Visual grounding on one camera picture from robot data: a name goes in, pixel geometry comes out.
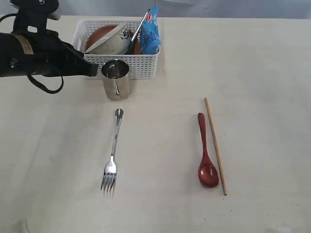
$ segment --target chopstick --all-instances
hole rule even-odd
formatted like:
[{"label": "chopstick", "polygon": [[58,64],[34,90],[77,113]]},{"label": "chopstick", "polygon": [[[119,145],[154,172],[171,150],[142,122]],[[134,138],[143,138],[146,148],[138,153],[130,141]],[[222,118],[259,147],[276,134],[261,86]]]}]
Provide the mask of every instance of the chopstick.
[{"label": "chopstick", "polygon": [[206,110],[207,110],[207,115],[208,115],[208,119],[209,119],[210,128],[211,128],[212,135],[213,135],[213,141],[214,141],[216,157],[217,157],[217,163],[218,163],[219,172],[220,172],[220,178],[222,179],[224,195],[226,196],[227,195],[227,188],[225,187],[225,176],[224,176],[222,161],[221,161],[220,153],[219,153],[219,149],[218,149],[217,138],[216,138],[216,134],[215,134],[212,114],[210,112],[210,108],[209,108],[209,104],[208,104],[207,98],[204,98],[204,101],[205,101],[205,105],[206,105]]}]

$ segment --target white plastic basket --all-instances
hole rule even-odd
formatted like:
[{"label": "white plastic basket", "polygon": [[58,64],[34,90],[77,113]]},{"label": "white plastic basket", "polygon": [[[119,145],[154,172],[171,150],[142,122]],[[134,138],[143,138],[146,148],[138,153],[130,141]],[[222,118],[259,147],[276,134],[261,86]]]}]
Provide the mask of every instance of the white plastic basket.
[{"label": "white plastic basket", "polygon": [[[85,52],[85,45],[89,36],[98,28],[109,24],[120,24],[127,22],[127,28],[135,31],[140,20],[126,19],[82,19],[78,22],[76,31],[73,36],[72,44],[76,50]],[[160,50],[154,55],[91,55],[85,54],[84,58],[92,63],[99,64],[96,77],[88,77],[88,79],[102,78],[102,65],[112,59],[124,60],[130,66],[131,79],[152,79],[156,75],[157,58]]]}]

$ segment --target fork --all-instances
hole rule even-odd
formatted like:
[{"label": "fork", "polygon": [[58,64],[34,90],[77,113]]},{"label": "fork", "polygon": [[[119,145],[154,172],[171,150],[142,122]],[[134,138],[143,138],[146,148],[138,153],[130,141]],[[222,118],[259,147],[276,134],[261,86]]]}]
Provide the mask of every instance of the fork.
[{"label": "fork", "polygon": [[103,180],[102,180],[102,185],[101,185],[101,190],[104,188],[104,192],[106,191],[106,187],[107,187],[107,192],[108,191],[110,192],[112,187],[113,189],[115,189],[115,186],[116,186],[118,168],[117,168],[117,164],[115,163],[115,156],[116,156],[116,146],[117,146],[120,125],[121,125],[121,121],[123,117],[123,110],[117,109],[115,116],[117,117],[117,121],[115,125],[115,135],[113,138],[112,152],[111,152],[110,160],[104,168],[104,175],[103,175]]}]

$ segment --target package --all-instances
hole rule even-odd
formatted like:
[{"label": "package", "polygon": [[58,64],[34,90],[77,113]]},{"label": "package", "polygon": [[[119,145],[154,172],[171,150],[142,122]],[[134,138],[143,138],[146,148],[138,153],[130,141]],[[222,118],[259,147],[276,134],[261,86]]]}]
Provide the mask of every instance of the package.
[{"label": "package", "polygon": [[140,31],[140,53],[156,54],[159,51],[161,41],[159,38],[159,29],[156,23],[156,17],[159,6],[154,6],[142,23]]}]

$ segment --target metal mug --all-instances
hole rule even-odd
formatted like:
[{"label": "metal mug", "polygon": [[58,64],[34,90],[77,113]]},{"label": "metal mug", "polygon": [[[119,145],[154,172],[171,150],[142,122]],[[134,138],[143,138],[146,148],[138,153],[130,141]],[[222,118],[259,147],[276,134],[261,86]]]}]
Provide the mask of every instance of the metal mug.
[{"label": "metal mug", "polygon": [[110,60],[102,66],[102,78],[108,98],[122,100],[131,93],[130,67],[122,60]]}]

